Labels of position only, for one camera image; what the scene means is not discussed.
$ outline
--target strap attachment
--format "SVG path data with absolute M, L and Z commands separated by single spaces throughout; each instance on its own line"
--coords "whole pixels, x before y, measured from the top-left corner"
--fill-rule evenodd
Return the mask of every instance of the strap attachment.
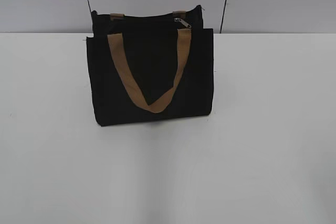
M 176 10 L 173 12 L 173 17 L 174 18 L 181 18 L 185 19 L 186 16 L 186 11 L 185 10 Z
M 124 19 L 124 18 L 125 18 L 125 14 L 123 13 L 111 13 L 110 14 L 111 21 L 114 21 L 115 19 Z

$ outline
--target bag handle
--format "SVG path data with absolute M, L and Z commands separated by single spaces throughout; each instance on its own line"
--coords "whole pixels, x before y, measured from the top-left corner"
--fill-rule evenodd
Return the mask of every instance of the bag handle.
M 107 37 L 114 66 L 132 102 L 136 106 L 152 113 L 162 112 L 171 103 L 176 88 L 181 80 L 184 67 L 188 61 L 191 30 L 177 30 L 177 71 L 174 78 L 174 85 L 151 105 L 147 104 L 128 66 L 122 34 L 110 34 Z

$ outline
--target white surface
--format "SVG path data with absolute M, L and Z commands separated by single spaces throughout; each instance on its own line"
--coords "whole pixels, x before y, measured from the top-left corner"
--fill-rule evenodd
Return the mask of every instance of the white surface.
M 335 0 L 228 0 L 225 31 L 336 32 Z
M 90 32 L 87 0 L 0 0 L 0 32 Z
M 0 223 L 336 222 L 336 35 L 215 35 L 209 117 L 104 128 L 85 36 L 0 35 Z

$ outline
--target zipper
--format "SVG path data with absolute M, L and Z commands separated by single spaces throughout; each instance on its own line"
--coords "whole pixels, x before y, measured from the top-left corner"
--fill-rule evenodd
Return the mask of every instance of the zipper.
M 175 22 L 180 22 L 182 25 L 184 25 L 186 28 L 191 28 L 191 25 L 189 23 L 187 23 L 186 21 L 184 21 L 181 18 L 174 18 Z

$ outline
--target black fabric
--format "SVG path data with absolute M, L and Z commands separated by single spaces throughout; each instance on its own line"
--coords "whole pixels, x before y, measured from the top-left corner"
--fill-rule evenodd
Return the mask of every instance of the black fabric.
M 177 31 L 126 31 L 123 38 L 132 74 L 147 102 L 153 102 L 172 86 L 177 67 Z M 154 57 L 162 59 L 151 62 Z M 87 38 L 87 58 L 93 108 L 101 126 L 208 115 L 211 112 L 214 91 L 212 29 L 192 29 L 190 53 L 180 84 L 172 102 L 161 113 L 143 110 L 131 101 L 114 67 L 107 36 Z M 161 86 L 164 80 L 168 83 L 166 87 Z
M 177 71 L 177 30 L 122 33 L 133 77 L 148 105 L 173 87 Z
M 173 14 L 152 17 L 125 16 L 124 19 L 111 20 L 109 14 L 97 14 L 92 11 L 92 30 L 94 36 L 123 33 L 134 30 L 182 29 L 181 23 L 175 22 Z M 197 5 L 193 10 L 186 12 L 184 19 L 194 29 L 203 28 L 202 7 Z

